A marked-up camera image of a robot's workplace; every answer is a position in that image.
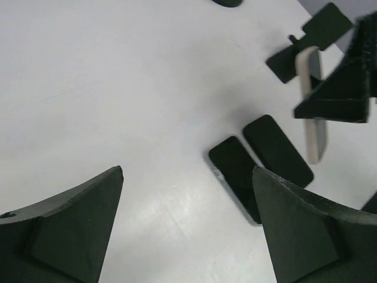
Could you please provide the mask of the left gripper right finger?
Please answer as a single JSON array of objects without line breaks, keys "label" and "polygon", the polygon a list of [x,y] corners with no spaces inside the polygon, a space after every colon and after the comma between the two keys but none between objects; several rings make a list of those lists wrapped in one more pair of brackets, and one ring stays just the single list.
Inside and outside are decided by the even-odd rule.
[{"label": "left gripper right finger", "polygon": [[263,167],[253,187],[277,282],[376,282],[376,197],[360,210]]}]

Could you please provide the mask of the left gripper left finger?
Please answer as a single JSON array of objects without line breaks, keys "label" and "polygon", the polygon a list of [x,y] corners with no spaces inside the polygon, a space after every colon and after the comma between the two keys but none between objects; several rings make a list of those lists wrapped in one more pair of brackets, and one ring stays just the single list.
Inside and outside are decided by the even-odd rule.
[{"label": "left gripper left finger", "polygon": [[1,282],[98,282],[123,170],[1,215]]}]

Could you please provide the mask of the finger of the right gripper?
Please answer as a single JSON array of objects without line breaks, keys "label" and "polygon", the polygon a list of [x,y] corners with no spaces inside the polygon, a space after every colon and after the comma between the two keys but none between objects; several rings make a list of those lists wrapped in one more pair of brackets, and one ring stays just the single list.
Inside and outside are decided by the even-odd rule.
[{"label": "finger of the right gripper", "polygon": [[[315,113],[324,120],[346,123],[367,123],[369,119],[369,93],[351,73],[352,67],[336,69],[313,91],[318,106]],[[300,103],[293,111],[302,119],[304,110]]]},{"label": "finger of the right gripper", "polygon": [[369,96],[376,97],[376,11],[356,19],[345,56],[356,80]]}]

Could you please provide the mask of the black square base stand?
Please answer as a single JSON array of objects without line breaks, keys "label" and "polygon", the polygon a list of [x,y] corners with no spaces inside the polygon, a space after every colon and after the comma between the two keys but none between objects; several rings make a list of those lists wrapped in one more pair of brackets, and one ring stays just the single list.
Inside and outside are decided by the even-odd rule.
[{"label": "black square base stand", "polygon": [[326,50],[350,29],[351,20],[332,2],[326,4],[302,26],[305,33],[297,39],[289,36],[291,42],[266,60],[266,65],[278,79],[286,84],[296,76],[295,58],[304,49],[315,46]]}]

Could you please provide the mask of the pink phone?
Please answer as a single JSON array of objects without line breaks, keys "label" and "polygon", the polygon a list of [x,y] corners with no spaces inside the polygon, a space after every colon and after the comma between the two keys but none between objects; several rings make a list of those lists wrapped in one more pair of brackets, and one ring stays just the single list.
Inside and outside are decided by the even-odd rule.
[{"label": "pink phone", "polygon": [[300,82],[302,96],[307,160],[310,164],[322,161],[328,146],[327,121],[315,113],[318,106],[313,91],[322,82],[322,63],[319,48],[311,46],[296,56],[296,74]]}]

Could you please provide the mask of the black phone white case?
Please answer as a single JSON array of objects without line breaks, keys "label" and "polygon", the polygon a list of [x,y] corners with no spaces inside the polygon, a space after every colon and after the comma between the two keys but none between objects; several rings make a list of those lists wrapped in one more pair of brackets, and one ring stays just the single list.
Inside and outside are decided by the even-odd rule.
[{"label": "black phone white case", "polygon": [[262,224],[253,187],[256,162],[237,136],[229,136],[210,148],[207,160],[219,182],[247,221]]}]

